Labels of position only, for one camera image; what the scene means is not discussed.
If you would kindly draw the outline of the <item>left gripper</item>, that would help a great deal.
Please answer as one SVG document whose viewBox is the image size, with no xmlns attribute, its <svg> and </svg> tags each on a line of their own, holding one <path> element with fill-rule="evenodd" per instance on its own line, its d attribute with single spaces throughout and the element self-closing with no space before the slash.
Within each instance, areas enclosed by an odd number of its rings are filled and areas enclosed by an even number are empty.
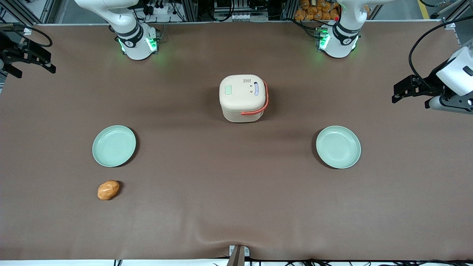
<svg viewBox="0 0 473 266">
<path fill-rule="evenodd" d="M 446 61 L 436 76 L 458 96 L 465 96 L 473 91 L 473 59 L 472 50 L 461 47 Z M 441 93 L 432 91 L 420 78 L 410 75 L 394 85 L 392 103 L 403 98 L 418 96 L 439 96 Z"/>
</svg>

